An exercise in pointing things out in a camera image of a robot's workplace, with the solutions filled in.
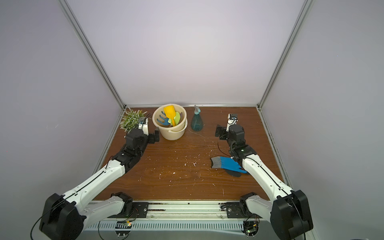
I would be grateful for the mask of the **blue fork yellow handle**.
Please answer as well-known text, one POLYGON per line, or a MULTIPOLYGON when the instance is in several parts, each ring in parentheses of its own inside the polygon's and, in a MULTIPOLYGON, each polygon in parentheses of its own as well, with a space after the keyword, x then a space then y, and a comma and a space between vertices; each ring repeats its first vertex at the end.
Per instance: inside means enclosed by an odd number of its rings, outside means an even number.
POLYGON ((172 121, 166 116, 164 111, 161 111, 161 114, 159 115, 159 119, 157 119, 157 122, 164 127, 169 127, 172 125, 172 121))

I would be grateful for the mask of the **teal spray bottle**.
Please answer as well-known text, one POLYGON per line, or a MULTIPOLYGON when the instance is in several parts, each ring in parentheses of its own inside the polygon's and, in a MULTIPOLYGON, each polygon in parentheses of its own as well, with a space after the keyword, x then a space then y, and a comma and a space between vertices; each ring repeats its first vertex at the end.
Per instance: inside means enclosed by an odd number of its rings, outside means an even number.
POLYGON ((194 116, 191 121, 191 128, 195 132, 201 131, 204 127, 204 123, 200 113, 200 108, 197 105, 194 105, 194 116))

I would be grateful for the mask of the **yellow plastic scoop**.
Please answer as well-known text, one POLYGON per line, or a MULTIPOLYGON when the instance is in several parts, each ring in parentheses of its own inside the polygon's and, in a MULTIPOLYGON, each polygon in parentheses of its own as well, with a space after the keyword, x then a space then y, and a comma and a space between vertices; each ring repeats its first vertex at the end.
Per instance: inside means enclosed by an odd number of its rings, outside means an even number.
POLYGON ((173 127, 176 126, 176 111, 173 105, 168 105, 164 107, 164 113, 166 114, 166 117, 168 119, 168 123, 171 124, 173 127))

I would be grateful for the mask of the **green trowel wooden handle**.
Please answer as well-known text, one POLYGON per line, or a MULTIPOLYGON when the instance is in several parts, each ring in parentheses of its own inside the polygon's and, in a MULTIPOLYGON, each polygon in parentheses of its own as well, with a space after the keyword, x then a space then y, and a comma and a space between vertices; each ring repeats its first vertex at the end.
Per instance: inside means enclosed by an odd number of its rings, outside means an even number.
POLYGON ((168 123, 170 125, 172 125, 173 127, 177 126, 179 123, 180 123, 180 113, 179 112, 175 112, 175 116, 171 119, 171 118, 168 118, 168 123))

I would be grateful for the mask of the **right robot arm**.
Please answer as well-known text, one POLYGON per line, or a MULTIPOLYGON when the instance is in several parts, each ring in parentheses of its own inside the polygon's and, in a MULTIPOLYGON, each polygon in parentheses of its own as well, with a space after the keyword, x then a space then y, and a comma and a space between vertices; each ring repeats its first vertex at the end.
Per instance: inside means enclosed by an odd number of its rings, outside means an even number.
POLYGON ((255 193, 242 196, 241 205, 246 215, 267 220, 281 240, 304 237, 314 228, 307 196, 303 191, 295 191, 286 185, 263 163, 257 152, 246 143, 242 126, 217 126, 215 136, 227 141, 230 156, 212 157, 212 168, 224 169, 237 177, 249 174, 268 196, 267 200, 255 193))

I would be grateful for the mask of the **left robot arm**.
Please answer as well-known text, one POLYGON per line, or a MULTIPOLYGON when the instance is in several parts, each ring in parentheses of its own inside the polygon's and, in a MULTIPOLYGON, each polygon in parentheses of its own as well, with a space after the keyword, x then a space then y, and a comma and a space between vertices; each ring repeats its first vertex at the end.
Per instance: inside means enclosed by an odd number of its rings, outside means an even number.
POLYGON ((130 216, 134 213, 133 199, 123 192, 94 205, 90 202, 129 172, 140 161, 148 144, 159 140, 158 129, 152 134, 131 130, 121 150, 98 172, 72 190, 48 197, 35 225, 51 240, 75 240, 86 228, 110 216, 130 216))

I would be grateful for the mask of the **blue grey gardening glove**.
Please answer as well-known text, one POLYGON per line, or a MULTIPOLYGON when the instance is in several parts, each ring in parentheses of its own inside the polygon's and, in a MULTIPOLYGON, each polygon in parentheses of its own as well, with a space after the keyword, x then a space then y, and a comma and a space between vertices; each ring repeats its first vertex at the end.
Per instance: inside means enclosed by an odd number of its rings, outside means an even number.
POLYGON ((212 157, 211 163, 212 163, 211 168, 224 169, 227 173, 229 173, 233 176, 248 173, 239 165, 239 163, 234 161, 232 158, 219 157, 219 156, 212 157))

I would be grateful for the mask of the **cream plastic bucket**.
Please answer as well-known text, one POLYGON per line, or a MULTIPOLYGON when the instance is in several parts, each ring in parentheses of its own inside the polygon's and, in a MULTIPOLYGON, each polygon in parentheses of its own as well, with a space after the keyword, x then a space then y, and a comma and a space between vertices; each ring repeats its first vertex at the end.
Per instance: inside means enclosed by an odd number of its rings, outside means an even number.
POLYGON ((184 107, 177 104, 166 104, 157 108, 153 113, 152 121, 155 127, 159 128, 161 135, 166 140, 169 140, 169 141, 175 141, 180 139, 184 135, 185 130, 188 127, 187 111, 184 107), (175 107, 175 111, 181 114, 180 123, 175 127, 164 127, 157 122, 157 119, 159 119, 159 115, 161 114, 161 111, 164 111, 164 107, 168 105, 173 105, 175 107))

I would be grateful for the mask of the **potted green plant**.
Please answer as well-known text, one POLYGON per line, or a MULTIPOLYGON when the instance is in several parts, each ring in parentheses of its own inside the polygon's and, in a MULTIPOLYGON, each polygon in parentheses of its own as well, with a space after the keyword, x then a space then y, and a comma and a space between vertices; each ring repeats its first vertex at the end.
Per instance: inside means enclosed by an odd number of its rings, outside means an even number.
POLYGON ((120 122, 120 129, 124 130, 126 133, 135 129, 139 125, 140 118, 144 118, 146 113, 147 112, 143 112, 142 110, 135 111, 131 108, 127 108, 120 122))

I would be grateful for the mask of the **left controller board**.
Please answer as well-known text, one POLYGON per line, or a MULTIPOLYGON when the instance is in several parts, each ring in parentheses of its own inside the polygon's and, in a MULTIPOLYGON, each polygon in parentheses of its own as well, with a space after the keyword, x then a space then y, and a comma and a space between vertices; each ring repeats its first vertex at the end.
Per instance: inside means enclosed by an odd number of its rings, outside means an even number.
POLYGON ((133 224, 129 221, 117 221, 115 225, 115 233, 118 240, 125 240, 129 236, 132 227, 133 224))

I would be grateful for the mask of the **controller board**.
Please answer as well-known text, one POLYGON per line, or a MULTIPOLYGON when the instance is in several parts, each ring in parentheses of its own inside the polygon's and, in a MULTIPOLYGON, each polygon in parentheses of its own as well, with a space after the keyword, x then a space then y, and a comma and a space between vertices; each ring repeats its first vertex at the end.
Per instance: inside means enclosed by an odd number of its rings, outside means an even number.
POLYGON ((132 227, 133 224, 129 221, 117 221, 115 225, 115 233, 118 240, 125 240, 129 236, 132 227))
POLYGON ((259 231, 259 223, 257 222, 244 222, 243 224, 243 230, 242 232, 247 236, 247 237, 255 237, 255 235, 259 231))

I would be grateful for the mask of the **right controller board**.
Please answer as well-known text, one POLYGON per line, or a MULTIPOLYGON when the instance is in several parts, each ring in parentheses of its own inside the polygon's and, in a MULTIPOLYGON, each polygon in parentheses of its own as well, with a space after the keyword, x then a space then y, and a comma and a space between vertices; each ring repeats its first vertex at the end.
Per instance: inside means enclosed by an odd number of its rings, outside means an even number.
POLYGON ((244 222, 243 224, 243 230, 242 232, 247 236, 247 237, 255 237, 255 235, 259 231, 259 223, 257 222, 244 222))

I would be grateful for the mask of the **aluminium mounting rail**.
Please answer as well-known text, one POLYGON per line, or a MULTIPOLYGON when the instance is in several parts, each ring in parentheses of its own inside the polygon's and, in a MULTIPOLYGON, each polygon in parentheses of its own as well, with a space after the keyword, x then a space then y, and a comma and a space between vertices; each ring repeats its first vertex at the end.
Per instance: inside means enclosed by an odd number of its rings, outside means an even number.
POLYGON ((303 222, 310 222, 312 220, 311 211, 308 201, 301 201, 293 196, 284 197, 275 201, 268 201, 262 199, 260 196, 254 195, 248 198, 240 199, 239 201, 139 201, 149 202, 149 209, 145 219, 139 218, 109 218, 112 215, 117 215, 122 212, 124 207, 128 207, 132 202, 130 201, 127 206, 120 204, 118 201, 92 201, 85 206, 81 213, 93 214, 97 210, 102 211, 101 220, 117 219, 118 221, 139 221, 139 220, 177 220, 177 221, 203 221, 203 220, 220 220, 229 219, 225 211, 220 209, 220 206, 227 202, 245 202, 251 201, 260 202, 262 204, 270 204, 271 217, 268 222, 272 220, 293 220, 299 219, 303 222))

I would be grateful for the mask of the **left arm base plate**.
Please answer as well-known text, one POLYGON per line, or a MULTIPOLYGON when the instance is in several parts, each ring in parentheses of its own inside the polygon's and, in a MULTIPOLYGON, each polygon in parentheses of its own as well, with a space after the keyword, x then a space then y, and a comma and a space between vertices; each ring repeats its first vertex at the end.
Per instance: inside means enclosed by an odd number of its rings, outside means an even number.
POLYGON ((149 202, 132 202, 128 207, 124 207, 122 212, 112 215, 109 218, 139 218, 145 219, 149 209, 149 202))

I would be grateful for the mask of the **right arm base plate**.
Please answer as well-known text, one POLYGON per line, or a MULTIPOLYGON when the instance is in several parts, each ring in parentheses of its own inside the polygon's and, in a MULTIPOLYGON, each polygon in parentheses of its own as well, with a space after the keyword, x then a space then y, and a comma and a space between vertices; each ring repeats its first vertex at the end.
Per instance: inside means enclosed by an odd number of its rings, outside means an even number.
POLYGON ((221 205, 220 209, 226 212, 229 219, 246 219, 257 216, 269 220, 271 217, 270 204, 265 205, 254 201, 248 204, 245 202, 227 202, 221 205))

